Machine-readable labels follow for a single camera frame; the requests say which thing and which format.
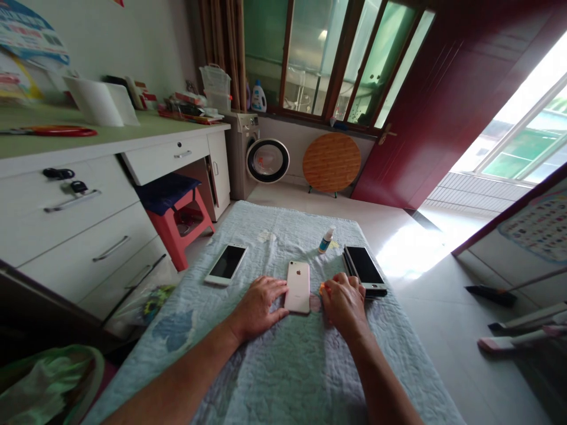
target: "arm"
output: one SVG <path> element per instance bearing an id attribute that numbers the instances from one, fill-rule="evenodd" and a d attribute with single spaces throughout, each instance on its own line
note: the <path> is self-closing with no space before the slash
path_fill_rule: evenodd
<path id="1" fill-rule="evenodd" d="M 397 380 L 364 312 L 365 288 L 356 277 L 339 273 L 321 292 L 325 312 L 346 341 L 366 398 L 371 423 L 423 425 Z"/>
<path id="2" fill-rule="evenodd" d="M 289 314 L 283 308 L 269 312 L 272 302 L 287 291 L 284 280 L 258 277 L 229 317 L 104 424 L 188 423 L 240 344 L 264 333 Z"/>

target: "white smartphone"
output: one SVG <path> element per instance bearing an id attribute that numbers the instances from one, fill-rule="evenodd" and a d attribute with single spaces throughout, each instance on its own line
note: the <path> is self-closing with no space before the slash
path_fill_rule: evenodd
<path id="1" fill-rule="evenodd" d="M 222 286 L 230 285 L 247 250 L 246 245 L 228 244 L 205 277 L 205 282 Z"/>
<path id="2" fill-rule="evenodd" d="M 309 264 L 289 262 L 288 287 L 284 308 L 295 313 L 309 314 Z"/>

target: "curtain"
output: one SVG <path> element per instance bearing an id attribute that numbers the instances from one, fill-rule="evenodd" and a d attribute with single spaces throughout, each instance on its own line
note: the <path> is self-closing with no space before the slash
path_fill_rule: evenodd
<path id="1" fill-rule="evenodd" d="M 232 79 L 232 108 L 246 111 L 243 0 L 199 0 L 205 57 Z"/>

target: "glass pane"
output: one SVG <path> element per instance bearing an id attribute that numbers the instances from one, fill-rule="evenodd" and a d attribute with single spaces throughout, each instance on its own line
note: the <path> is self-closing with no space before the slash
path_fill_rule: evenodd
<path id="1" fill-rule="evenodd" d="M 244 0 L 246 74 L 260 80 L 268 104 L 279 104 L 288 0 Z"/>
<path id="2" fill-rule="evenodd" d="M 541 183 L 553 171 L 565 164 L 565 162 L 567 162 L 567 145 L 564 145 L 560 150 L 547 158 L 543 164 L 537 167 L 524 180 L 535 184 Z"/>
<path id="3" fill-rule="evenodd" d="M 563 89 L 484 169 L 484 174 L 521 178 L 532 163 L 551 156 L 567 140 L 567 88 Z"/>
<path id="4" fill-rule="evenodd" d="M 334 117 L 339 121 L 342 121 L 344 119 L 348 101 L 350 99 L 350 96 L 353 94 L 356 75 L 359 72 L 359 68 L 364 57 L 364 52 L 366 51 L 366 47 L 368 46 L 368 42 L 370 40 L 370 33 L 372 32 L 372 28 L 374 28 L 374 24 L 376 23 L 378 9 L 380 8 L 381 3 L 381 0 L 367 0 L 364 2 L 364 7 L 360 15 L 359 24 L 354 35 L 353 47 L 350 50 L 350 56 L 348 57 L 347 68 L 344 73 L 341 91 L 339 92 L 337 105 L 335 107 Z"/>
<path id="5" fill-rule="evenodd" d="M 295 0 L 283 107 L 321 115 L 348 0 Z"/>
<path id="6" fill-rule="evenodd" d="M 510 100 L 496 114 L 482 134 L 451 168 L 451 172 L 471 172 L 498 146 L 531 108 L 567 72 L 567 33 L 534 68 Z"/>
<path id="7" fill-rule="evenodd" d="M 433 18 L 435 17 L 435 13 L 430 11 L 425 11 L 419 20 L 418 27 L 415 30 L 415 33 L 412 37 L 412 41 L 409 43 L 408 49 L 406 50 L 406 54 L 403 56 L 402 63 L 397 70 L 396 76 L 394 77 L 394 81 L 388 94 L 386 95 L 386 100 L 384 101 L 384 105 L 380 113 L 378 114 L 378 119 L 374 124 L 376 128 L 382 128 L 386 119 L 388 118 L 388 114 L 390 113 L 390 109 L 392 109 L 392 105 L 394 105 L 394 101 L 396 100 L 397 94 L 400 92 L 402 88 L 402 84 L 408 75 L 409 69 L 412 66 L 413 60 L 418 54 L 419 48 L 421 44 L 425 40 L 425 36 L 429 31 L 429 27 L 433 22 Z"/>
<path id="8" fill-rule="evenodd" d="M 369 125 L 402 52 L 416 11 L 388 2 L 354 97 L 348 122 Z"/>

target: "rose gold iphone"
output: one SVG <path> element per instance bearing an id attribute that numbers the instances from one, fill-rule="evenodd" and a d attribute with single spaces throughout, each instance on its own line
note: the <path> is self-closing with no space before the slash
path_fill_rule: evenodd
<path id="1" fill-rule="evenodd" d="M 288 287 L 284 308 L 295 313 L 309 314 L 309 264 L 289 262 Z"/>

